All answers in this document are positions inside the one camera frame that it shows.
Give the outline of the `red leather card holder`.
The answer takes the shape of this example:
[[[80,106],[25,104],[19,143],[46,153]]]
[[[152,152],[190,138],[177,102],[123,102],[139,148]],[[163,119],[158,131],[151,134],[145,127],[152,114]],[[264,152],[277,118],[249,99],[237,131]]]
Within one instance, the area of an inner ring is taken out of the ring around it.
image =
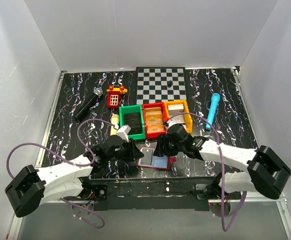
[[[157,157],[154,156],[152,157],[152,165],[151,166],[139,166],[137,161],[137,166],[138,167],[143,167],[143,168],[150,168],[150,169],[158,169],[158,170],[169,170],[170,165],[176,161],[175,156],[163,156],[163,157]]]

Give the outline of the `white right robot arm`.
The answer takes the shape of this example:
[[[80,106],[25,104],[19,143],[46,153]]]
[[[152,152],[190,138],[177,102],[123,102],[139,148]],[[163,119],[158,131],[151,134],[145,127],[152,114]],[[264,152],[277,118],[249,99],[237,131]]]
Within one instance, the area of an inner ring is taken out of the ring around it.
[[[221,193],[247,191],[277,200],[291,176],[288,165],[268,146],[251,149],[218,144],[205,136],[192,136],[177,123],[158,136],[153,154],[156,157],[173,157],[178,153],[192,159],[223,163],[239,170],[218,175],[212,184],[218,196]]]

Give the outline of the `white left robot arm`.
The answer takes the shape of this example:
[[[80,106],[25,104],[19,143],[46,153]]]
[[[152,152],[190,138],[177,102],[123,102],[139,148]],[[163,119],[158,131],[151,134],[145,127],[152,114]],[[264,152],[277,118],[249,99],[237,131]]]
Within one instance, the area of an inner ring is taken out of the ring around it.
[[[144,157],[133,139],[111,135],[91,152],[50,167],[23,167],[12,177],[5,194],[18,218],[34,212],[40,205],[64,197],[81,197],[88,188],[84,178],[105,168],[112,160],[134,162]]]

